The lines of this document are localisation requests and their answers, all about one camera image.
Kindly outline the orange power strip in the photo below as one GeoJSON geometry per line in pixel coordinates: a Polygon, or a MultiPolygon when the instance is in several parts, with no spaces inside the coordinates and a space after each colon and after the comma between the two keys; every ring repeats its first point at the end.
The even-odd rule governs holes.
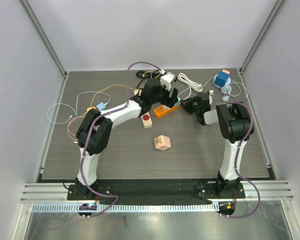
{"type": "Polygon", "coordinates": [[[154,109],[154,115],[156,116],[157,119],[161,119],[163,118],[164,116],[172,113],[173,111],[177,110],[181,105],[177,105],[177,106],[174,106],[172,108],[169,108],[165,105],[161,105],[157,108],[154,109]]]}

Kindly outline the beige red power strip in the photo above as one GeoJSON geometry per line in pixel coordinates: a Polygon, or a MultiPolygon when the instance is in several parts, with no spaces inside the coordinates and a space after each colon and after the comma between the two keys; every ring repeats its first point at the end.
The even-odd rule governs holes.
{"type": "MultiPolygon", "coordinates": [[[[140,95],[141,94],[141,89],[136,89],[134,90],[134,94],[135,95],[140,95]]],[[[145,114],[143,114],[141,117],[140,117],[141,121],[142,121],[142,124],[143,124],[143,127],[145,129],[148,129],[148,128],[151,128],[152,125],[153,125],[153,122],[152,122],[152,119],[151,119],[151,116],[150,116],[150,113],[149,112],[146,112],[145,114]]]]}

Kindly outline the pink cube socket adapter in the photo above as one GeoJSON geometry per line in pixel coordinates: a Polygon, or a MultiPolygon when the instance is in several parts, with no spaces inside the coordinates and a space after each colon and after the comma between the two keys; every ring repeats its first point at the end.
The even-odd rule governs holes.
{"type": "Polygon", "coordinates": [[[157,150],[165,151],[171,148],[171,140],[168,136],[160,135],[154,139],[154,147],[157,150]]]}

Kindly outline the light blue charger plug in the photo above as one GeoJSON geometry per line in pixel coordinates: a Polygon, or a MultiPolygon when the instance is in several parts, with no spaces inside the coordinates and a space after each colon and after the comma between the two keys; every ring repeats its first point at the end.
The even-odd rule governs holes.
{"type": "Polygon", "coordinates": [[[107,108],[107,105],[103,102],[99,103],[96,105],[96,108],[99,110],[99,111],[103,111],[107,108]]]}

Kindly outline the teal charger plug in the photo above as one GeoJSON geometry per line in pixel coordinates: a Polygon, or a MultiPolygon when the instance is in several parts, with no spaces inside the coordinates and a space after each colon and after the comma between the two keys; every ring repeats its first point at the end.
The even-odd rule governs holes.
{"type": "Polygon", "coordinates": [[[176,106],[178,106],[178,105],[180,105],[180,101],[181,101],[181,99],[180,98],[178,98],[178,101],[174,104],[174,107],[176,107],[176,106]]]}

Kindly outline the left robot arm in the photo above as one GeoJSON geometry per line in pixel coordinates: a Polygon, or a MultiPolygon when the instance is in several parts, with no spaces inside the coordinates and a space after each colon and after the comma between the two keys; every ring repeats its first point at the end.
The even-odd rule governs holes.
{"type": "Polygon", "coordinates": [[[97,166],[100,153],[108,145],[111,131],[116,126],[139,118],[149,112],[153,105],[160,103],[169,108],[178,102],[178,89],[172,88],[176,78],[166,80],[149,79],[138,93],[117,107],[99,111],[91,109],[77,130],[80,146],[79,173],[75,185],[80,196],[90,200],[96,195],[97,166]]]}

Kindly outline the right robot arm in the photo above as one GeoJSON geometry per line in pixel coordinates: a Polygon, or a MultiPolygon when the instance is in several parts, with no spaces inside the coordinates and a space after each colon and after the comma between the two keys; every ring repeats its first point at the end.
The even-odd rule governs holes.
{"type": "Polygon", "coordinates": [[[219,125],[225,146],[214,189],[221,198],[233,197],[240,190],[243,150],[255,129],[250,109],[241,101],[212,108],[212,94],[207,92],[181,100],[180,104],[187,113],[195,114],[200,125],[219,125]]]}

